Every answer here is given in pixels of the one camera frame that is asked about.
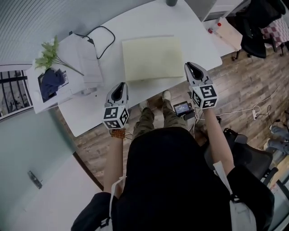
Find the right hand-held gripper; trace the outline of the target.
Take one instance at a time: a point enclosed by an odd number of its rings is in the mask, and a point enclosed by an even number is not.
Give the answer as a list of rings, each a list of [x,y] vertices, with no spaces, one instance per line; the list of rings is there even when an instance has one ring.
[[[196,63],[186,62],[184,65],[185,74],[190,83],[189,90],[191,92],[191,99],[201,110],[216,107],[219,96],[215,85],[210,76],[203,67]]]

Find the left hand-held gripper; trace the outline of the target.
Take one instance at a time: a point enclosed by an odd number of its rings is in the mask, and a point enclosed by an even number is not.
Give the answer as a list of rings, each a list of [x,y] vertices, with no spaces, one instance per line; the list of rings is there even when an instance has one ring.
[[[103,124],[108,130],[123,129],[129,118],[128,86],[121,82],[107,95],[103,114]]]

